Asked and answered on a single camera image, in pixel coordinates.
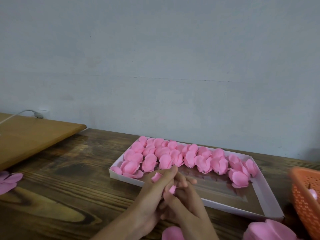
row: wood grain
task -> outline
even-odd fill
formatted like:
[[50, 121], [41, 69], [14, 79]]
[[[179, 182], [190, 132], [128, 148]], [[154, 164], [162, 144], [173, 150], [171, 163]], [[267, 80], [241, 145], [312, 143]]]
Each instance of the wood grain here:
[[[141, 189], [111, 179], [108, 173], [137, 138], [87, 129], [11, 167], [11, 173], [22, 172], [24, 177], [17, 188], [0, 195], [1, 239], [89, 239], [130, 206]], [[300, 238], [310, 239], [289, 202], [287, 174], [293, 166], [320, 170], [320, 164], [234, 152], [254, 158], [285, 213], [285, 224]], [[251, 222], [206, 209], [220, 239], [241, 239]], [[162, 231], [171, 225], [161, 221], [143, 239], [161, 239]]]
[[[0, 121], [11, 116], [0, 113]], [[86, 125], [16, 115], [0, 124], [0, 171], [86, 128]]]

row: orange plastic basket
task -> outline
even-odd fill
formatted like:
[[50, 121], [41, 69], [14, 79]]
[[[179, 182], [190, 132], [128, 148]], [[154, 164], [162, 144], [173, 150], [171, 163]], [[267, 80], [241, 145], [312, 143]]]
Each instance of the orange plastic basket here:
[[[320, 240], [320, 171], [294, 167], [289, 172], [292, 178], [293, 206], [313, 240]], [[318, 194], [315, 200], [308, 186]]]

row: white wall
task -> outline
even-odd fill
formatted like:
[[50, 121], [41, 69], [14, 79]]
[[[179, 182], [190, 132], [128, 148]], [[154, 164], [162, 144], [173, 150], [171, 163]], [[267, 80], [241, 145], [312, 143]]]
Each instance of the white wall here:
[[0, 0], [0, 111], [320, 158], [320, 0]]

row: white cable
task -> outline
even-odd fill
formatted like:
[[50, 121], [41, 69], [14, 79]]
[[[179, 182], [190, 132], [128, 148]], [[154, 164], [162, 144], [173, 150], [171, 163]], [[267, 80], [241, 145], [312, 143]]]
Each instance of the white cable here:
[[19, 113], [17, 113], [17, 114], [14, 114], [14, 115], [9, 116], [8, 118], [6, 118], [6, 119], [4, 119], [3, 121], [1, 121], [0, 124], [2, 124], [3, 122], [7, 121], [8, 119], [11, 119], [12, 117], [14, 117], [14, 116], [16, 116], [16, 115], [19, 115], [19, 114], [21, 114], [21, 113], [23, 113], [23, 112], [26, 112], [26, 111], [31, 111], [31, 112], [34, 113], [34, 116], [35, 116], [36, 118], [38, 118], [38, 119], [43, 119], [42, 113], [39, 113], [39, 112], [34, 111], [34, 110], [32, 110], [32, 109], [26, 109], [26, 110], [23, 110], [23, 111], [21, 111], [21, 112], [19, 112]]

